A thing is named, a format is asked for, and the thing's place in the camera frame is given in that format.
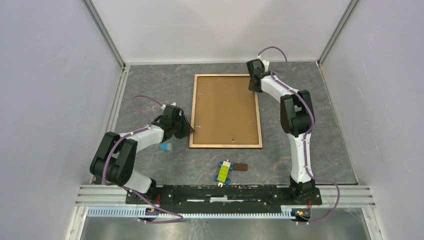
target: metal base plate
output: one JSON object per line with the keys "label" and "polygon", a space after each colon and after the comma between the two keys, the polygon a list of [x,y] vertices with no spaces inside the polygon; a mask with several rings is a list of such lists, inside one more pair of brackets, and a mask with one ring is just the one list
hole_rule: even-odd
{"label": "metal base plate", "polygon": [[[278,185],[164,185],[156,189],[160,206],[183,214],[262,214],[281,213],[281,206],[323,204],[318,188],[311,194],[293,199],[287,187]],[[145,204],[128,192],[125,203]]]}

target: light blue object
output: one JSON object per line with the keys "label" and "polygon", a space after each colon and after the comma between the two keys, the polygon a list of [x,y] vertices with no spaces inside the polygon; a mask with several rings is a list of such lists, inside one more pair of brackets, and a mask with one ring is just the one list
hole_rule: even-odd
{"label": "light blue object", "polygon": [[162,143],[160,145],[160,148],[165,151],[166,153],[169,153],[169,151],[172,150],[172,143]]}

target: gray floor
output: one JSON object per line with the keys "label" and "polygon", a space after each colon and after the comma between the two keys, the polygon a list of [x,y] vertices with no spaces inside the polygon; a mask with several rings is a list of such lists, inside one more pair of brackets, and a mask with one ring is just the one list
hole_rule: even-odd
{"label": "gray floor", "polygon": [[[312,209],[312,219],[326,209]],[[296,226],[285,219],[186,219],[143,224],[134,218],[88,217],[83,240],[370,240],[360,208],[337,209],[319,223]]]}
{"label": "gray floor", "polygon": [[[270,69],[277,68],[271,63]],[[133,107],[131,99],[144,94],[160,102],[176,102],[191,119],[195,74],[245,74],[245,63],[173,64],[131,66],[119,110],[115,132],[144,127],[147,121]],[[291,62],[279,77],[293,88],[311,93],[316,125],[311,137],[311,165],[317,178],[341,184],[356,182],[331,101],[314,62]],[[162,113],[159,105],[138,99],[141,109],[154,119]],[[172,151],[159,145],[137,154],[134,168],[158,184],[214,184],[218,163],[229,159],[248,164],[248,171],[229,174],[232,184],[288,184],[291,152],[280,126],[279,103],[266,93],[259,94],[263,149],[189,149],[189,139],[171,139]]]}

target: metal corner post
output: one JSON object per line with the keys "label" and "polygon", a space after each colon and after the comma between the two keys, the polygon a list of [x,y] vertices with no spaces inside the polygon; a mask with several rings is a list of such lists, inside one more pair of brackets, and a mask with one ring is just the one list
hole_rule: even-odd
{"label": "metal corner post", "polygon": [[107,46],[109,47],[110,51],[113,54],[113,57],[115,58],[118,65],[124,69],[125,68],[125,62],[122,59],[117,47],[114,44],[114,41],[112,40],[111,36],[109,35],[108,30],[105,27],[105,24],[103,23],[102,19],[100,18],[99,13],[96,10],[96,7],[94,6],[92,0],[82,0],[85,7],[87,8],[88,13],[90,14],[91,18],[93,19],[93,22],[97,26],[97,29],[99,30],[101,36],[103,37],[104,41],[106,42]]}
{"label": "metal corner post", "polygon": [[346,7],[346,10],[344,11],[330,39],[328,40],[327,45],[324,47],[324,50],[322,51],[321,56],[319,56],[318,58],[317,63],[319,65],[323,64],[323,62],[326,60],[330,50],[333,48],[333,45],[336,43],[337,39],[339,38],[340,33],[342,32],[343,28],[345,27],[346,23],[351,17],[352,12],[355,10],[359,1],[360,0],[350,0],[349,4]]}

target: wooden picture frame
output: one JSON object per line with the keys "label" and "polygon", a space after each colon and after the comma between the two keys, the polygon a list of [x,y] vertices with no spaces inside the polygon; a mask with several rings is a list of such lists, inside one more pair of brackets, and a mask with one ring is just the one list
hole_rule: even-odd
{"label": "wooden picture frame", "polygon": [[[228,149],[261,149],[263,147],[262,145],[262,131],[261,131],[261,119],[260,119],[260,113],[259,113],[259,103],[258,103],[258,94],[256,92],[251,92],[248,90],[248,85],[249,85],[249,79],[250,76],[249,74],[196,74],[194,76],[194,88],[193,88],[193,102],[192,102],[192,109],[191,109],[191,126],[194,128],[195,131],[197,131],[197,133],[193,133],[190,135],[190,139],[189,139],[189,147],[190,148],[228,148]],[[217,90],[210,90],[211,89],[211,84],[216,83],[219,84],[221,86],[221,88],[218,88]],[[199,100],[200,97],[202,97],[203,99],[205,99],[205,95],[203,93],[199,93],[198,89],[202,88],[201,86],[198,87],[198,84],[207,84],[209,85],[209,88],[206,88],[209,91],[212,91],[211,94],[209,95],[214,95],[214,96],[210,96],[212,99],[217,100],[217,93],[219,92],[225,92],[227,91],[227,94],[225,96],[220,96],[219,100],[221,100],[222,98],[226,98],[228,96],[228,98],[232,97],[232,94],[234,94],[233,100],[232,100],[232,105],[237,104],[238,106],[238,111],[242,110],[244,113],[246,113],[246,111],[249,111],[248,115],[249,117],[253,118],[254,115],[254,120],[250,120],[250,119],[246,119],[245,117],[242,118],[241,120],[239,119],[239,121],[242,121],[244,124],[244,128],[243,129],[239,129],[237,131],[242,131],[243,132],[243,137],[239,137],[241,142],[244,142],[242,144],[239,144],[235,139],[232,139],[231,143],[228,143],[228,138],[225,139],[225,141],[227,143],[199,143],[197,139],[200,139],[199,135],[196,134],[201,134],[201,131],[204,129],[201,129],[201,125],[196,125],[196,106],[199,106],[196,104],[197,101]],[[198,109],[198,112],[203,112],[203,114],[208,114],[207,112],[205,113],[205,111],[203,109],[209,109],[211,107],[211,101],[200,101],[202,102],[201,104],[204,105],[202,106],[202,110]],[[227,108],[226,111],[227,113],[233,112],[232,110],[233,108]],[[216,119],[215,120],[210,120],[210,122],[213,122],[214,124],[218,121],[228,121],[225,120],[226,116],[214,116]],[[251,126],[246,124],[246,121],[249,121],[249,123],[255,124],[256,127]],[[250,131],[251,133],[249,133],[249,137],[245,137],[247,136],[246,131]],[[222,134],[225,134],[226,132],[221,131],[220,134],[216,134],[221,136]]]}

